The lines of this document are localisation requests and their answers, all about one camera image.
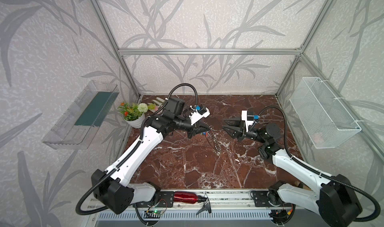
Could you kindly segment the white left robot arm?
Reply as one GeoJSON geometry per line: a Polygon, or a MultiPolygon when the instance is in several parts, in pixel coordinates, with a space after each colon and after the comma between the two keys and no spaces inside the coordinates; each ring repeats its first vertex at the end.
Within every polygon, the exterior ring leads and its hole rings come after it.
{"type": "Polygon", "coordinates": [[[96,170],[92,175],[94,197],[106,209],[121,214],[127,207],[137,203],[156,204],[160,201],[160,188],[155,184],[132,184],[131,179],[149,153],[173,131],[185,131],[188,138],[209,131],[202,122],[210,115],[204,105],[192,107],[184,117],[185,101],[169,98],[161,114],[149,117],[143,132],[124,154],[105,171],[96,170]]]}

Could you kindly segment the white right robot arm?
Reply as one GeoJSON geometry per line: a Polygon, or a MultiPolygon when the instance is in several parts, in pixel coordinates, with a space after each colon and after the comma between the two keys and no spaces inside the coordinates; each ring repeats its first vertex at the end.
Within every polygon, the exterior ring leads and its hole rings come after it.
{"type": "Polygon", "coordinates": [[[331,227],[347,227],[362,213],[362,206],[355,192],[346,186],[350,181],[342,175],[329,180],[321,171],[290,156],[277,142],[281,137],[278,125],[268,123],[256,129],[249,121],[233,118],[225,120],[223,129],[238,141],[250,139],[262,143],[258,151],[264,160],[308,186],[306,190],[280,181],[269,188],[273,201],[305,208],[321,216],[331,227]]]}

